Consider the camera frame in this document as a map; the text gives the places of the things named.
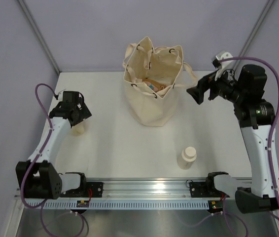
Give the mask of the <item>beige bottle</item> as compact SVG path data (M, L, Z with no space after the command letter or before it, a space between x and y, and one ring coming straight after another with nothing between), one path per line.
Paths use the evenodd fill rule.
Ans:
M72 127L71 133L73 136L80 136L85 132L84 123L81 122Z

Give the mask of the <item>cream bottle wide cap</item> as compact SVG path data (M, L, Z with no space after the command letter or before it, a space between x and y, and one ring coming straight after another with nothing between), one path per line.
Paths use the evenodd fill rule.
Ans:
M197 158L197 151L194 147L187 147L177 157L177 164L181 169L189 169Z

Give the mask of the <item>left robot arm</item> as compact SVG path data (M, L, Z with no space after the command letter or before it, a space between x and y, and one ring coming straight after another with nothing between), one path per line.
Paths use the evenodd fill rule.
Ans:
M70 172L60 175L54 167L64 138L76 125L91 116L78 91L64 91L58 104L48 114L49 128L27 161L16 165L16 175L22 200L27 198L57 199L71 191L77 197L87 193L84 174Z

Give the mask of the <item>orange bottle pink cap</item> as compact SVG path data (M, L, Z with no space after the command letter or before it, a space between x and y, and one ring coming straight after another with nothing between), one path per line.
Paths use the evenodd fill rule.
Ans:
M144 79L143 82L154 92L161 91L167 86L152 79Z

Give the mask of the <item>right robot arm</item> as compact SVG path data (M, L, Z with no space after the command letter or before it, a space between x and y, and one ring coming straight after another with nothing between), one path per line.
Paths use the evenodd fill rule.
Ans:
M229 80L227 72L218 78L213 72L187 89L197 104L203 103L204 93L209 91L209 100L220 96L234 106L251 166L251 185L232 178L227 172L212 172L206 178L205 190L210 196L223 192L234 198L243 214L279 209L279 168L275 132L271 131L275 110L262 98L266 81L263 67L247 64L237 80Z

